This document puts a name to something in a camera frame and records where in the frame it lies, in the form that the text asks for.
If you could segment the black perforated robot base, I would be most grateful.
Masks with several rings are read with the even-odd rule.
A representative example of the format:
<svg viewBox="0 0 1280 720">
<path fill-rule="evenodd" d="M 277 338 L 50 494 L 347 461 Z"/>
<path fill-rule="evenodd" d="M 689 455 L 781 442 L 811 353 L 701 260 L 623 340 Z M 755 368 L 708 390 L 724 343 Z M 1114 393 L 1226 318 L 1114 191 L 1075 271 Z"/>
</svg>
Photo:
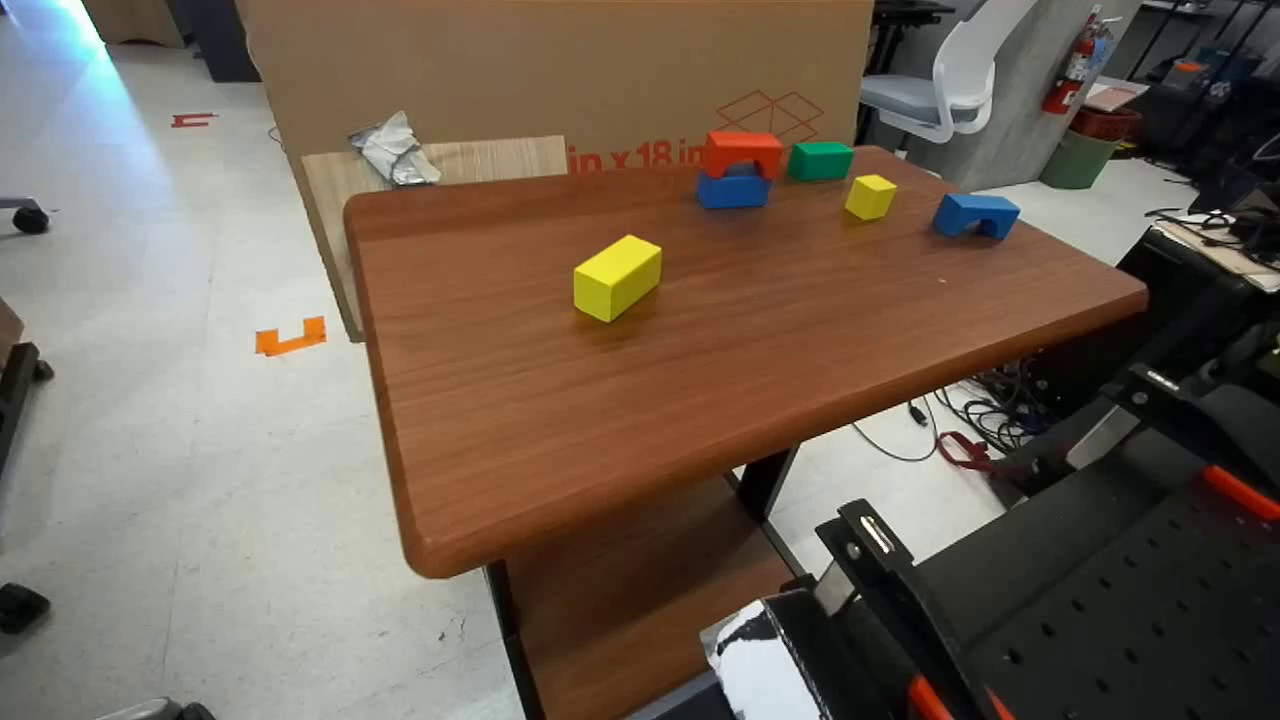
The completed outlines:
<svg viewBox="0 0 1280 720">
<path fill-rule="evenodd" d="M 832 564 L 703 631 L 731 720 L 1280 720 L 1276 399 L 1149 371 L 1122 442 L 920 560 L 865 502 Z"/>
</svg>

